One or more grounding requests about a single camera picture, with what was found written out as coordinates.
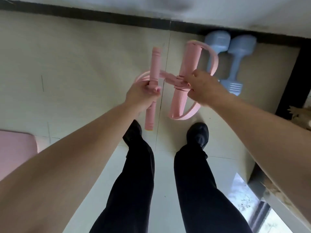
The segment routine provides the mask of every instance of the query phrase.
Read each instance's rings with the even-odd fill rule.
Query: white tiled floor
[[[162,48],[162,69],[179,72],[187,40],[203,36],[165,30],[0,11],[0,129],[28,132],[40,149],[121,103],[134,78],[150,67],[153,46]],[[275,112],[299,49],[258,44],[243,59],[241,97]],[[202,53],[199,68],[207,65]],[[220,54],[215,76],[224,78],[230,56]],[[228,194],[235,173],[246,180],[254,161],[231,128],[211,109],[187,121],[167,117],[173,86],[165,84],[157,103],[155,129],[143,132],[155,152],[155,190],[149,232],[184,232],[173,175],[173,157],[195,121],[210,131],[205,148],[221,191]],[[142,113],[138,121],[143,124]],[[121,141],[65,232],[87,232],[104,209],[120,174],[127,147]]]

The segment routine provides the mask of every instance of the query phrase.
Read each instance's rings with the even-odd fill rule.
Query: leg
[[[122,173],[116,179],[106,208],[94,223],[90,233],[148,231],[154,186],[154,156],[141,135],[131,133],[129,136],[131,139],[128,140],[123,137],[129,151]]]
[[[216,188],[206,161],[207,155],[202,150],[207,140],[206,136],[205,139],[201,136],[196,139],[197,142],[194,139],[189,142],[187,133],[188,144],[177,152],[174,160],[178,199],[186,232],[251,233],[242,214]]]

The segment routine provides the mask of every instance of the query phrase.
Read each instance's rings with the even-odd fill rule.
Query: person's right hand
[[[201,70],[194,70],[192,75],[184,77],[191,90],[188,96],[200,105],[210,106],[219,100],[230,97],[230,93],[220,84],[217,78]]]

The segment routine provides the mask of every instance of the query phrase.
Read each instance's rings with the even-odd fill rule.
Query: black shoe
[[[187,143],[198,143],[202,149],[208,143],[208,128],[205,123],[198,122],[193,124],[187,132]]]
[[[123,136],[124,142],[127,144],[127,146],[130,146],[130,143],[139,137],[142,136],[142,127],[139,125],[138,121],[133,120],[130,127],[126,131],[126,133]]]

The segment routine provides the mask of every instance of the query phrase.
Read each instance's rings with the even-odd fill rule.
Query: black baseboard
[[[268,44],[285,45],[293,47],[301,47],[305,40],[305,38],[282,34],[246,31],[235,28],[225,28],[215,25],[203,25],[170,19],[157,19],[134,15],[122,15],[103,11],[93,11],[87,9],[54,6],[31,2],[15,1],[15,0],[0,0],[0,10],[19,11],[41,15],[53,15],[73,19],[93,20],[106,23],[116,23],[138,27],[172,30],[177,32],[193,33],[198,35],[207,35],[211,31],[223,29],[228,31],[231,34],[231,37],[235,37],[241,34],[251,34],[257,38],[257,41],[259,43],[268,43]]]

